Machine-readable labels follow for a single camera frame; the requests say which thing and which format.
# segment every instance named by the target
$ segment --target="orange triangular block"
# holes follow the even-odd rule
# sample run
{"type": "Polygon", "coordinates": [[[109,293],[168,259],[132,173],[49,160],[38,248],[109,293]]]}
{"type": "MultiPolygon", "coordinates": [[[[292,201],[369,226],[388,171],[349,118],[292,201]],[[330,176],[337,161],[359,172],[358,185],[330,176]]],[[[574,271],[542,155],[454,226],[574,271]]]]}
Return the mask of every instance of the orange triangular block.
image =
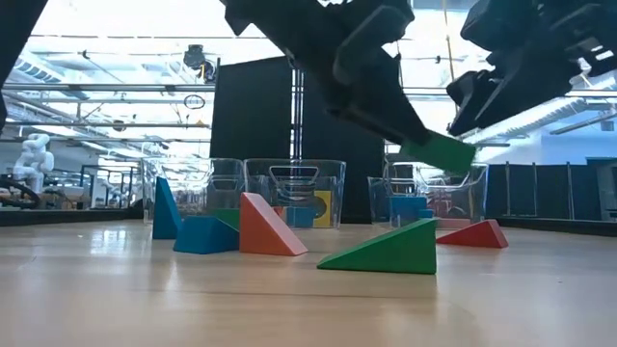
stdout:
{"type": "Polygon", "coordinates": [[[240,198],[240,252],[298,255],[308,250],[277,212],[259,194],[240,198]]]}
{"type": "Polygon", "coordinates": [[[437,239],[440,245],[506,248],[508,241],[496,220],[487,220],[437,239]]]}

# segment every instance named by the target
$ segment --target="blue triangular block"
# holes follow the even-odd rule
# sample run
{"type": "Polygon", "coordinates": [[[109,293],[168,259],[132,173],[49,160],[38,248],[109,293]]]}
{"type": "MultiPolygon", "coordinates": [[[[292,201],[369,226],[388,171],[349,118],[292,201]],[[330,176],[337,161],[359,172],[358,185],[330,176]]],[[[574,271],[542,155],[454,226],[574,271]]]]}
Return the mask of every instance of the blue triangular block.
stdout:
{"type": "Polygon", "coordinates": [[[240,249],[240,233],[216,217],[187,217],[175,239],[174,251],[214,254],[240,249]]]}
{"type": "Polygon", "coordinates": [[[155,194],[152,239],[174,240],[182,225],[182,219],[167,179],[156,177],[155,194]]]}

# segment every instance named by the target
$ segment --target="table surface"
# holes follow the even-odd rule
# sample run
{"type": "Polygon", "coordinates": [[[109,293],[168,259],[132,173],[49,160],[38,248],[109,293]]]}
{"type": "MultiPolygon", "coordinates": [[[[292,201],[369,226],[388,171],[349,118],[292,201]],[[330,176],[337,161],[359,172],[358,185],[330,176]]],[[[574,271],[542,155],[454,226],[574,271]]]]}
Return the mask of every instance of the table surface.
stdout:
{"type": "Polygon", "coordinates": [[[0,346],[610,346],[617,239],[506,229],[438,246],[436,276],[316,270],[383,232],[303,230],[309,254],[175,254],[139,222],[0,227],[0,346]]]}

